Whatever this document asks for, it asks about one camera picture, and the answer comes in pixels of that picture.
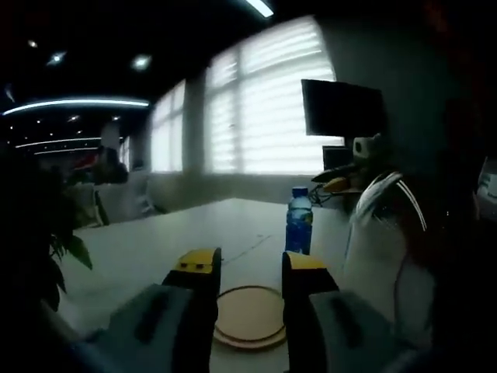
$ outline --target wooden coaster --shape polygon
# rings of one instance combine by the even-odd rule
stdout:
[[[243,286],[221,294],[217,300],[214,337],[238,348],[258,349],[285,340],[283,299],[262,286]]]

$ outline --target monitor screen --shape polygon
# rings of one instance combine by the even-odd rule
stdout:
[[[387,117],[378,89],[302,80],[307,134],[362,138],[384,133]]]
[[[325,169],[334,169],[335,167],[347,166],[354,160],[354,154],[351,148],[338,148],[335,146],[323,146],[323,161]]]

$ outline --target ceiling light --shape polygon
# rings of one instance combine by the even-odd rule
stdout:
[[[136,71],[143,71],[146,70],[150,64],[152,57],[147,56],[145,54],[139,54],[136,56],[133,60],[133,63],[131,66],[136,70]]]
[[[47,66],[60,64],[64,60],[65,53],[66,52],[57,52],[52,54],[52,57],[50,57],[50,60],[47,62]]]
[[[148,101],[126,100],[126,99],[59,99],[55,101],[43,101],[40,103],[28,103],[5,111],[2,115],[9,115],[18,111],[36,109],[46,106],[135,106],[147,107]]]
[[[12,84],[5,85],[5,95],[14,103],[14,96],[12,95]]]
[[[61,149],[61,150],[50,150],[49,152],[37,152],[34,155],[39,154],[50,154],[50,153],[62,153],[62,152],[80,152],[84,150],[96,150],[98,148],[76,148],[76,149]]]
[[[35,145],[47,145],[47,144],[57,144],[59,142],[68,142],[68,141],[95,141],[102,140],[102,138],[65,138],[62,140],[52,140],[52,141],[41,141],[41,142],[32,142],[31,144],[22,144],[17,145],[16,148],[25,148],[26,146],[35,146]]]
[[[268,18],[274,14],[269,6],[262,0],[246,0],[251,6],[253,6],[257,12],[261,13],[265,18]]]

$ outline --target window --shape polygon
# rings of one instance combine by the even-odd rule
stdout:
[[[182,127],[185,82],[179,83],[155,106],[151,117],[153,172],[182,171]]]
[[[335,80],[312,18],[267,30],[215,58],[207,77],[206,168],[212,173],[312,175],[322,146],[307,136],[301,79]]]
[[[124,140],[123,144],[121,144],[119,148],[119,160],[126,166],[128,171],[130,169],[130,138]]]

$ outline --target desk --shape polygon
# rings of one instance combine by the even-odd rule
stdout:
[[[328,266],[338,285],[349,234],[348,218],[315,208],[311,253]],[[109,315],[149,284],[160,284],[191,249],[221,247],[221,292],[254,284],[280,289],[287,206],[230,199],[172,214],[76,232],[90,252],[93,271],[67,255],[61,264],[68,298],[87,327]],[[211,371],[288,369],[287,347],[243,354],[213,345]]]

